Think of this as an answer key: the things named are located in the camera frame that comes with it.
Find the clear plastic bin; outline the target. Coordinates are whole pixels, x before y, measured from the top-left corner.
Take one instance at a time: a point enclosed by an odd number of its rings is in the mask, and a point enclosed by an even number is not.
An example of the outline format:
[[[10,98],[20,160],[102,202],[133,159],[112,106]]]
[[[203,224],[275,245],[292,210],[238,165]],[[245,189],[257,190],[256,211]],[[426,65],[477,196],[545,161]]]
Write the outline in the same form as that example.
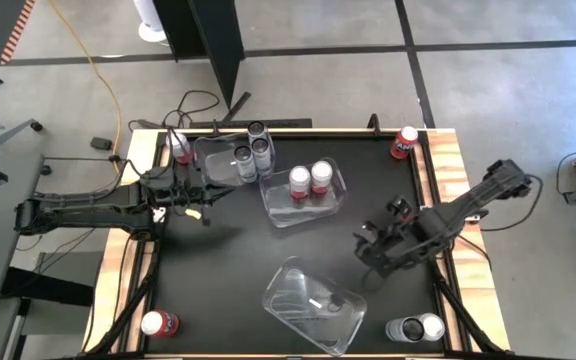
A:
[[[286,259],[262,296],[264,309],[331,356],[342,356],[364,316],[364,298],[318,273],[301,258]]]
[[[247,133],[233,133],[216,137],[200,137],[195,140],[193,149],[196,156],[196,167],[201,171],[205,183],[223,186],[242,186],[255,183],[261,178],[272,174],[275,165],[275,150],[272,137],[262,135],[268,142],[270,151],[270,164],[267,169],[259,170],[256,167],[255,155],[251,154],[244,164],[246,170],[252,169],[244,177],[240,172],[240,160],[235,156],[235,150],[239,147],[247,147],[253,150],[252,139]]]
[[[311,190],[302,199],[295,199],[289,192],[289,170],[275,172],[259,181],[262,201],[269,219],[277,228],[286,228],[336,214],[347,197],[347,187],[339,166],[332,158],[321,158],[333,168],[333,175],[326,193],[319,194]],[[311,174],[315,164],[305,166]]]

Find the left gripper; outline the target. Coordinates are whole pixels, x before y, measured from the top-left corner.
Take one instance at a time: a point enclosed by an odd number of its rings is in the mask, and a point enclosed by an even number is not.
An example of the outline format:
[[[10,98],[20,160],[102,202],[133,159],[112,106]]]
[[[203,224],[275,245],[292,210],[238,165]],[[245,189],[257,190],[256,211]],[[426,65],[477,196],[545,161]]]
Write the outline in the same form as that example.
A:
[[[199,221],[203,226],[210,226],[208,208],[213,204],[213,198],[222,198],[236,190],[231,186],[209,185],[207,188],[192,183],[192,175],[186,169],[167,169],[165,171],[165,206],[188,206],[200,211],[202,218]]]

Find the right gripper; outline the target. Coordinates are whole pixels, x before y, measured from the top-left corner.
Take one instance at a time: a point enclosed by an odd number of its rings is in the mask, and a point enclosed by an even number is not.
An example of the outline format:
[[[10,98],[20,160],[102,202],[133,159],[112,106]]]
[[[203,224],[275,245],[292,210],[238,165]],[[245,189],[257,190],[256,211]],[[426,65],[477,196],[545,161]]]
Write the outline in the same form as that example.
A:
[[[421,226],[417,211],[393,211],[379,214],[373,222],[364,222],[356,246],[375,247],[362,252],[362,262],[380,277],[393,272],[392,265],[417,265],[438,254],[438,238]]]

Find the white tower fan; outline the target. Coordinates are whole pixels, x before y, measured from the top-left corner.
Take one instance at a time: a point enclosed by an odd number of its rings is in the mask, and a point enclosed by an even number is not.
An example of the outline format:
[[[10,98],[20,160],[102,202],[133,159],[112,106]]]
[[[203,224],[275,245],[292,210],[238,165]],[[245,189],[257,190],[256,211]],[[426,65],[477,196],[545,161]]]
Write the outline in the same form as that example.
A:
[[[140,17],[139,37],[149,43],[162,43],[167,40],[163,25],[154,5],[154,0],[133,0]]]

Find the black room divider panel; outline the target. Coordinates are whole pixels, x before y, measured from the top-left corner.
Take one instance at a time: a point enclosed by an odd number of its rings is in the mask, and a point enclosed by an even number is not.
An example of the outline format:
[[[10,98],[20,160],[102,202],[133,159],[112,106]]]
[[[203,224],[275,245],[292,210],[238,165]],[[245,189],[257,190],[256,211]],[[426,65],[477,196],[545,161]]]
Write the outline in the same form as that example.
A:
[[[210,60],[229,122],[250,98],[233,99],[239,67],[245,59],[235,0],[153,0],[175,60]]]

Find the black frame strut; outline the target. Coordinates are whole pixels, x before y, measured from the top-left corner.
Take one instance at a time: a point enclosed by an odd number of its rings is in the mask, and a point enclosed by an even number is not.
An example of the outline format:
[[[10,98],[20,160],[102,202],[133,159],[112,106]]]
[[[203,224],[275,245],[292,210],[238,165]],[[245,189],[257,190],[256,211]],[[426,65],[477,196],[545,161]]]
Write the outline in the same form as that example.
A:
[[[479,327],[474,318],[470,315],[466,307],[461,302],[457,294],[452,290],[446,278],[442,275],[436,261],[430,263],[433,284],[439,289],[448,301],[457,319],[458,333],[462,349],[467,353],[472,353],[470,338],[483,353],[505,353],[505,350],[497,346]]]
[[[130,293],[124,308],[113,320],[109,330],[102,336],[102,338],[94,347],[85,351],[86,355],[92,356],[109,353],[114,343],[122,334],[124,328],[130,323],[132,315],[137,309],[137,306],[144,298],[144,296],[151,290],[156,279],[158,268],[157,262],[159,257],[158,252],[161,247],[161,242],[155,241],[152,242],[152,245],[153,249],[150,253],[151,261],[143,280],[139,283],[139,286],[132,293]]]

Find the long black power strip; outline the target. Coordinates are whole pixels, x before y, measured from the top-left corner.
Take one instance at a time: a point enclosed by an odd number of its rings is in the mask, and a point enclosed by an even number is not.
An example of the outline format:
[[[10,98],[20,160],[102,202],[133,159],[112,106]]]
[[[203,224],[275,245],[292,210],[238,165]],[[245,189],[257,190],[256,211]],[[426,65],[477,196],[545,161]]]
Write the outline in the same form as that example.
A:
[[[206,121],[192,122],[188,125],[190,129],[213,129],[219,131],[226,129],[243,129],[247,128],[253,120],[230,120],[230,121]],[[267,128],[312,128],[313,120],[311,118],[294,118],[294,119],[267,119],[260,120],[260,123]]]

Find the black table mat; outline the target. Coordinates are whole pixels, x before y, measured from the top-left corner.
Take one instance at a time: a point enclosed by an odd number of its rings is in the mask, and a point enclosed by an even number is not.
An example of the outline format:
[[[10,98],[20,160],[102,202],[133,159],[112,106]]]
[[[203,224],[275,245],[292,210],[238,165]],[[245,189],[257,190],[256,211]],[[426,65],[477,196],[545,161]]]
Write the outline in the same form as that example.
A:
[[[416,198],[408,161],[391,157],[386,139],[296,138],[274,143],[277,166],[288,170],[328,157],[339,166],[347,197],[331,216],[283,229],[269,220],[257,185],[242,186],[208,209],[209,224],[172,217],[161,246],[153,305],[175,313],[179,335],[156,339],[158,354],[314,354],[317,347],[269,314],[262,297],[286,259],[299,257],[316,273],[360,294],[367,312],[352,354],[438,353],[438,342],[392,342],[394,318],[430,312],[434,296],[425,266],[386,279],[355,256],[355,235],[396,196]]]

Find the wood-edged robot table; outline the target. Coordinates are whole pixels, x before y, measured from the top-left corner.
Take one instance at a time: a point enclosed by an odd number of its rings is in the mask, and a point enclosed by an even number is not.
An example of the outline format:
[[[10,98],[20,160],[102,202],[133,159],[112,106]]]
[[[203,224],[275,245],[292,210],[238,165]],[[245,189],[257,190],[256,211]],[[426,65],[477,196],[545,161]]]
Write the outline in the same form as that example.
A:
[[[369,135],[369,129],[271,129],[273,135]],[[457,195],[465,193],[470,189],[468,176],[463,162],[463,157],[459,147],[458,137],[455,129],[429,129],[422,130],[426,139],[424,146],[428,150],[422,155],[418,155],[416,168],[421,171],[421,192],[424,204],[430,205],[439,200],[448,201],[456,199]],[[160,165],[168,160],[169,151],[163,137],[164,130],[135,130],[132,134],[127,157],[137,167],[140,172],[153,167],[153,164]],[[448,276],[449,267],[452,266],[452,273],[447,280],[452,286],[458,286],[459,296],[466,310],[469,311],[474,321],[481,328],[489,339],[503,349],[510,350],[506,327],[500,309],[497,292],[493,280],[493,273],[489,263],[484,258],[487,255],[482,233],[479,225],[468,223],[462,231],[462,236],[470,243],[459,238],[455,248],[451,250],[453,265],[449,265],[448,258],[439,259],[439,268],[443,275]],[[81,351],[91,350],[99,343],[104,334],[110,330],[115,317],[118,316],[128,302],[130,286],[134,282],[132,275],[137,276],[137,282],[141,282],[145,277],[147,266],[152,262],[150,251],[153,245],[139,247],[137,242],[128,239],[128,235],[123,230],[112,229],[109,232],[104,255],[100,265],[100,275],[95,286],[94,310],[90,310],[89,320],[86,328],[86,337]],[[465,325],[457,319],[455,310],[451,309],[445,296],[440,296],[440,310],[444,310],[447,317],[447,328],[451,349],[461,351],[466,349],[466,340],[461,340],[457,332],[465,329]],[[130,323],[126,325],[126,330],[120,335],[127,335],[126,353],[136,353],[141,341],[138,329],[139,316],[145,313],[145,300],[138,304],[134,316]],[[352,358],[404,358],[418,357],[429,358],[439,356],[439,353],[413,354],[402,351],[383,354],[346,354],[341,359]],[[317,353],[279,353],[274,351],[269,354],[252,355],[233,354],[218,355],[217,353],[174,353],[174,354],[149,354],[145,355],[147,360],[155,358],[259,358],[259,359],[279,359],[279,358],[301,358],[301,359],[332,359],[330,355],[325,355],[321,350]]]

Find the red bottle white cap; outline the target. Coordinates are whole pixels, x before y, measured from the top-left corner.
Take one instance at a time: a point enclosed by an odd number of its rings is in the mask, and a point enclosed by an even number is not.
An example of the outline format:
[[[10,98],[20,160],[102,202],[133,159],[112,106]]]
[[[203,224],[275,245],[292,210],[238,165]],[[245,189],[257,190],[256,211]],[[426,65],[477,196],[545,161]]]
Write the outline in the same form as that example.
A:
[[[327,161],[318,161],[311,168],[311,190],[323,194],[328,190],[333,168]]]
[[[295,199],[302,199],[309,193],[310,171],[305,166],[296,166],[289,173],[289,192]]]

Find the red Fanta soda can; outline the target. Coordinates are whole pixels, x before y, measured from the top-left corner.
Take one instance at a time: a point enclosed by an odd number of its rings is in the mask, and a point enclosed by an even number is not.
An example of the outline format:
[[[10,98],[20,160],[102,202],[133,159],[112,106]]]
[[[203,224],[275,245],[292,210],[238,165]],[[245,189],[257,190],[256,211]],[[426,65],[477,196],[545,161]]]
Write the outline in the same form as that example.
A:
[[[405,159],[418,141],[418,131],[412,126],[405,126],[396,134],[391,147],[390,155],[395,159]]]
[[[179,328],[179,318],[169,312],[152,310],[147,312],[141,320],[141,331],[150,337],[171,337]]]

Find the red and white soda can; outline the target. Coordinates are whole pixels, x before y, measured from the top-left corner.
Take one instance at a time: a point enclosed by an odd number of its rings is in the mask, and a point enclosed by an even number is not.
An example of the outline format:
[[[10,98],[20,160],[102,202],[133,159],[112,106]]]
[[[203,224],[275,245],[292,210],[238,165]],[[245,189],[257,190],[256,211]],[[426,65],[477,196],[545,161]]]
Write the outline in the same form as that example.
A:
[[[172,157],[177,163],[188,165],[193,161],[192,146],[182,133],[171,131],[167,142]]]
[[[423,341],[438,341],[445,333],[445,324],[443,320],[436,314],[425,313],[418,316],[418,320],[421,322],[424,333]]]

